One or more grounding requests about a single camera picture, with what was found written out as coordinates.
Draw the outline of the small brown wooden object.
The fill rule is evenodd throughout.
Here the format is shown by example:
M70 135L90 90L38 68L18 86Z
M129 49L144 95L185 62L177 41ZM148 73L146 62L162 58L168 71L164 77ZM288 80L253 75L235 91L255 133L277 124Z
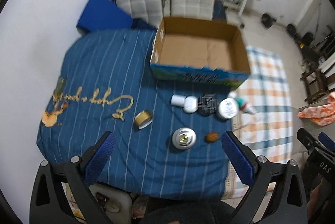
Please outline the small brown wooden object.
M219 134L216 133L216 132L211 132L211 133L208 133L206 136L205 136L205 141L207 143L213 143L213 142L216 142L219 140Z

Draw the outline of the white cream jar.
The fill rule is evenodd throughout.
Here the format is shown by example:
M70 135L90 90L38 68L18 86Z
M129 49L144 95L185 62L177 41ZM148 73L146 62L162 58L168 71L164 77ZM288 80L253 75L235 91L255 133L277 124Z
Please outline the white cream jar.
M222 100L217 108L216 114L223 120L234 118L239 112L239 106L235 99L226 98Z

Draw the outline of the gold round tin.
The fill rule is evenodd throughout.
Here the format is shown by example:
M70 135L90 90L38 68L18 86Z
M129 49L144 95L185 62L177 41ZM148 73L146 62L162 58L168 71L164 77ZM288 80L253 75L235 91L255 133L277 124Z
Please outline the gold round tin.
M153 121L153 114L148 110L143 110L138 113L134 118L134 123L139 130L144 129Z

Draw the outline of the green white glue tube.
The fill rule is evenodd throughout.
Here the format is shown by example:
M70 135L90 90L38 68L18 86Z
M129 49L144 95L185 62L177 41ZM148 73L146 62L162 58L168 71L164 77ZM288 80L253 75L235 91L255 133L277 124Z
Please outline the green white glue tube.
M251 104L249 104L246 100L239 97L238 94L235 91L231 91L228 94L228 98L234 99L236 101L239 109L243 113L248 113L248 114L251 114L251 115L255 115L257 113L256 109Z

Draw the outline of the silver round tin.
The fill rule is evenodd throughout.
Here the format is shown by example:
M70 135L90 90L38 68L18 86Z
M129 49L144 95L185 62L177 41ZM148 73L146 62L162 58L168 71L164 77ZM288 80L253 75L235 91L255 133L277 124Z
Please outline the silver round tin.
M187 150L196 142L196 133L190 128L179 128L172 135L172 143L176 149Z

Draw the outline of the black patterned round tin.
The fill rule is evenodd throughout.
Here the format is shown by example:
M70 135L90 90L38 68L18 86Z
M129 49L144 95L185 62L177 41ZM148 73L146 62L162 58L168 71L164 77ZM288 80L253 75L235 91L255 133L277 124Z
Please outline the black patterned round tin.
M213 115L218 108L218 99L216 94L206 93L198 97L198 112L202 116Z

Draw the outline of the white earbud case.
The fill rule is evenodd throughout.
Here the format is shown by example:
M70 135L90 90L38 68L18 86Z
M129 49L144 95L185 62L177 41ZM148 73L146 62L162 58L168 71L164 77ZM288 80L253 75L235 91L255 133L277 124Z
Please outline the white earbud case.
M185 97L183 110L186 113L195 113L198 110L198 98L194 96Z

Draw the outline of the white cylinder container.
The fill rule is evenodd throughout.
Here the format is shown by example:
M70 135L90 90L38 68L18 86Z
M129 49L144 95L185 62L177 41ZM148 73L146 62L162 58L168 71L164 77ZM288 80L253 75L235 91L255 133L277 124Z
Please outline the white cylinder container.
M184 103L185 103L185 100L186 100L185 96L174 94L171 97L170 103L171 103L172 106L183 107Z

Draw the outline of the orange floral cloth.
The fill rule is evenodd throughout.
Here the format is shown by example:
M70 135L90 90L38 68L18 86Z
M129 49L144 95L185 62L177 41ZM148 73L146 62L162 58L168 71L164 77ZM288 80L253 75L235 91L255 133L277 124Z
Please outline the orange floral cloth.
M334 114L334 92L331 92L328 96L326 105L307 107L298 113L298 118L307 118L318 126L327 126L334 123Z

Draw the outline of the checkered orange blue cloth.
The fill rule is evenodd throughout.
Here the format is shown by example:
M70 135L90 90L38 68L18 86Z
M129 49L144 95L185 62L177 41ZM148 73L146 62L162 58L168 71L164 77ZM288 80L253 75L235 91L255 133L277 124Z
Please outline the checkered orange blue cloth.
M240 112L232 119L232 131L255 155L286 163L292 154L293 118L289 84L278 54L247 46L251 69L237 95L255 108L254 115Z

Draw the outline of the dark wooden stool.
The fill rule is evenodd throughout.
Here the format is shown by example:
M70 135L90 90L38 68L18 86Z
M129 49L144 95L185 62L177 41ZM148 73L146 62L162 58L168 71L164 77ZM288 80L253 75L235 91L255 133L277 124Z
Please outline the dark wooden stool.
M306 93L304 101L312 104L328 94L329 88L326 76L318 66L308 64L306 60L302 60L300 67L303 71L300 80Z

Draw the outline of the blue striped bedsheet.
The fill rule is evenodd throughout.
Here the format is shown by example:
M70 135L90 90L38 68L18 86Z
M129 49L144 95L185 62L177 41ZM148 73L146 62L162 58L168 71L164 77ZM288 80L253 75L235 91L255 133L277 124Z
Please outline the blue striped bedsheet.
M220 141L205 136L223 134L230 121L216 115L187 114L171 105L174 94L199 97L225 87L174 81L153 76L149 60L153 31L105 30L77 40L66 52L60 76L62 96L51 99L46 110L56 122L42 122L37 146L52 163L82 155L106 131L115 135L116 147L99 180L124 191L171 199L216 199L233 192L233 171ZM153 121L139 130L135 116L143 110ZM190 128L196 142L176 149L172 135Z

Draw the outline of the open cardboard box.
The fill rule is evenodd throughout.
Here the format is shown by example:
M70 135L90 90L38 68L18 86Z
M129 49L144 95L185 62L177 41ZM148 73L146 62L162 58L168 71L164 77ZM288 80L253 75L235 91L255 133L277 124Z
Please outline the open cardboard box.
M165 17L153 41L150 66L159 80L236 89L250 76L240 29L225 21Z

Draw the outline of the black dumbbell on floor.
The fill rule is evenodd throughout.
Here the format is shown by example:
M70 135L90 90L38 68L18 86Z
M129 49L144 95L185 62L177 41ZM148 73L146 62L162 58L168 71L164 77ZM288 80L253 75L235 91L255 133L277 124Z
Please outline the black dumbbell on floor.
M283 22L281 20L278 20L277 18L273 17L272 15L268 13L264 13L261 15L260 18L261 25L265 29L269 29L272 26L279 26L285 28L286 32L290 37L297 37L297 29L296 26L293 23L289 23L288 25L284 26Z

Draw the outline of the blue foam mat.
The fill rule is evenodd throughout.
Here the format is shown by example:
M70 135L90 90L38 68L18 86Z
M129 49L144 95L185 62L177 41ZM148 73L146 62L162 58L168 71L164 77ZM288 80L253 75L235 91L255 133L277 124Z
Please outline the blue foam mat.
M110 0L88 0L76 27L84 33L91 33L130 29L132 22L132 17Z

